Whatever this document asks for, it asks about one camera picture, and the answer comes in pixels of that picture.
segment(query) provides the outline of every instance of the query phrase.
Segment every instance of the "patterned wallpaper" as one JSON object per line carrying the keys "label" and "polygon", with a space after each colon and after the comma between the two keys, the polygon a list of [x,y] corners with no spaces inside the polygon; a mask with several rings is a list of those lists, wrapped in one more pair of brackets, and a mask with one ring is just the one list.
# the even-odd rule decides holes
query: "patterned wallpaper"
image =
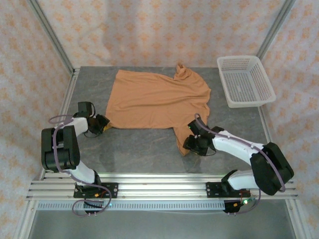
{"label": "patterned wallpaper", "polygon": [[284,0],[38,0],[74,67],[255,55]]}
{"label": "patterned wallpaper", "polygon": [[291,163],[307,222],[319,238],[319,5],[296,1],[263,64],[277,95],[264,107],[274,141]]}
{"label": "patterned wallpaper", "polygon": [[26,0],[0,1],[0,25],[0,238],[9,239],[70,76]]}

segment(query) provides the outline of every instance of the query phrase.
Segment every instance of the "gray marble table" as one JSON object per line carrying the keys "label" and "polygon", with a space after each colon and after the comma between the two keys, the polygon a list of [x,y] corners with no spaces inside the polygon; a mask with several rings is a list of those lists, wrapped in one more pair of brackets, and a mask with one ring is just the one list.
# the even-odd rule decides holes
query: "gray marble table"
{"label": "gray marble table", "polygon": [[[174,67],[81,67],[68,113],[77,112],[80,101],[92,102],[104,115],[115,75],[119,69],[153,72],[172,77]],[[266,143],[257,108],[231,109],[216,68],[192,68],[211,88],[210,127],[220,126],[230,133],[259,143]],[[173,130],[112,128],[97,138],[78,137],[81,160],[97,172],[122,173],[209,173],[223,175],[249,166],[224,152],[201,157],[194,153],[181,156]]]}

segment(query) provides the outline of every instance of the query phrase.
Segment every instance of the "wallpaper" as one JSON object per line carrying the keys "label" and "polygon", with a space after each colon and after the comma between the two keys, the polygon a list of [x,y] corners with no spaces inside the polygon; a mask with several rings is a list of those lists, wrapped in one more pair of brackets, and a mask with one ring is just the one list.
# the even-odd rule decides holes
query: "wallpaper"
{"label": "wallpaper", "polygon": [[70,76],[26,0],[0,1],[0,25],[0,238],[9,239]]}
{"label": "wallpaper", "polygon": [[319,5],[298,0],[263,64],[277,95],[264,106],[274,141],[295,171],[313,237],[319,238]]}
{"label": "wallpaper", "polygon": [[255,55],[284,0],[38,0],[74,67]]}

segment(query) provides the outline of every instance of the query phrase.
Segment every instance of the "mounting plate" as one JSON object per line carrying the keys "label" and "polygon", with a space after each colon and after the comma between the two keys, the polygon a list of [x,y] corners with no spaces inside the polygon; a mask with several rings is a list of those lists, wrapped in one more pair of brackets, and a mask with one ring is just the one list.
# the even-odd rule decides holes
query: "mounting plate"
{"label": "mounting plate", "polygon": [[225,192],[221,187],[221,182],[207,182],[206,192],[208,198],[250,198],[249,191],[233,190]]}
{"label": "mounting plate", "polygon": [[[111,191],[112,198],[118,197],[118,191],[119,191],[119,184],[118,183],[101,183],[101,186],[106,187],[107,189],[109,189]],[[78,191],[78,192],[74,191],[73,197],[74,198],[85,198],[85,199],[89,198],[89,197],[86,197],[85,195],[83,195],[80,191]],[[109,198],[109,194],[104,193],[102,198]]]}

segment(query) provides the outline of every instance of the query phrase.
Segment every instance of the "white plastic basket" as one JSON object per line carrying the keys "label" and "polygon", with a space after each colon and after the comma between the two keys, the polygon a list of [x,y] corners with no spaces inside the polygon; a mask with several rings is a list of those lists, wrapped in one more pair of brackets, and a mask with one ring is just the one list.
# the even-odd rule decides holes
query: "white plastic basket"
{"label": "white plastic basket", "polygon": [[224,56],[217,59],[217,65],[230,108],[258,107],[276,100],[258,57]]}

